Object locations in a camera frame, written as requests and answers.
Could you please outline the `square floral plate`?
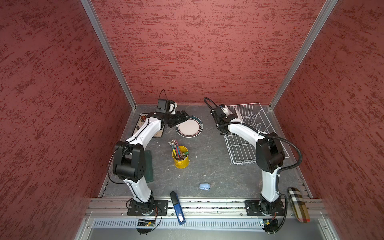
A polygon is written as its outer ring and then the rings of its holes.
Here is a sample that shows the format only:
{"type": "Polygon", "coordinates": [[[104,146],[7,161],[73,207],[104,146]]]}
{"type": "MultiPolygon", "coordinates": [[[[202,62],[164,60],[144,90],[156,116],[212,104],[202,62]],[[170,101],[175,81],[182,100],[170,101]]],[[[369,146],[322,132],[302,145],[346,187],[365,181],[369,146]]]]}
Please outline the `square floral plate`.
{"type": "MultiPolygon", "coordinates": [[[[143,114],[141,113],[140,114],[140,117],[136,123],[136,126],[134,128],[134,131],[133,131],[133,135],[136,134],[140,128],[146,123],[146,120],[147,120],[147,115],[148,114],[143,114]]],[[[164,133],[164,127],[162,127],[155,135],[154,135],[154,138],[161,138],[163,136],[163,133],[164,133]]]]}

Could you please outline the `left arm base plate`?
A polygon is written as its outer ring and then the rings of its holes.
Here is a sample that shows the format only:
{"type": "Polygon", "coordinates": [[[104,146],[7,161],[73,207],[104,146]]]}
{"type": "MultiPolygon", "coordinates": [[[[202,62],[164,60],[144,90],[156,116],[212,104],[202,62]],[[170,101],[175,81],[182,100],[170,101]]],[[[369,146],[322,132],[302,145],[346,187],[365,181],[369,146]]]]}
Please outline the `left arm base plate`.
{"type": "Polygon", "coordinates": [[[148,203],[130,201],[128,216],[166,216],[168,212],[168,200],[150,200],[148,203]]]}

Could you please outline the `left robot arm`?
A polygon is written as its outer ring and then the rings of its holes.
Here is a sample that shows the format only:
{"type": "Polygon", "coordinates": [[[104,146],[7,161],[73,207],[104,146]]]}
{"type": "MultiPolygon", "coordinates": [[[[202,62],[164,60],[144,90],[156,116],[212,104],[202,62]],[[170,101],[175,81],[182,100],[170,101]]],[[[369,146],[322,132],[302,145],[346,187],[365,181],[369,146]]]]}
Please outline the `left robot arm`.
{"type": "Polygon", "coordinates": [[[147,114],[139,130],[124,142],[115,145],[111,157],[113,174],[122,180],[122,184],[128,185],[133,194],[131,202],[144,215],[151,214],[156,208],[153,192],[145,179],[145,149],[165,125],[173,128],[189,119],[186,111],[177,110],[176,102],[159,99],[156,110],[147,114]]]}

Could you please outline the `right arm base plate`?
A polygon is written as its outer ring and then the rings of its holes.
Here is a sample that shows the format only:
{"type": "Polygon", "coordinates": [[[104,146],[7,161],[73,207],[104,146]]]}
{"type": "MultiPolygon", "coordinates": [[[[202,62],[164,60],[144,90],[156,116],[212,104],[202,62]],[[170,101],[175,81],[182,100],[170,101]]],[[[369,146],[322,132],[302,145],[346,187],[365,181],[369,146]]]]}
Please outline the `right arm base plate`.
{"type": "Polygon", "coordinates": [[[266,200],[245,201],[247,216],[282,217],[286,210],[282,201],[268,202],[266,200]]]}

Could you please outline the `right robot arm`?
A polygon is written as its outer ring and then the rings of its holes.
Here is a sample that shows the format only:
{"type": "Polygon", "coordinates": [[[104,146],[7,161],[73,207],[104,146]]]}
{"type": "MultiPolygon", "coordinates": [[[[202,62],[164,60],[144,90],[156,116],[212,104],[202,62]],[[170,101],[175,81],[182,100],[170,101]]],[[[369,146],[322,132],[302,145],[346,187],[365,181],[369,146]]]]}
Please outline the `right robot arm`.
{"type": "Polygon", "coordinates": [[[255,149],[256,164],[262,171],[259,209],[263,215],[273,215],[281,203],[278,171],[286,158],[278,135],[257,130],[245,123],[238,111],[233,113],[226,105],[210,107],[210,113],[222,134],[236,134],[255,149]]]}

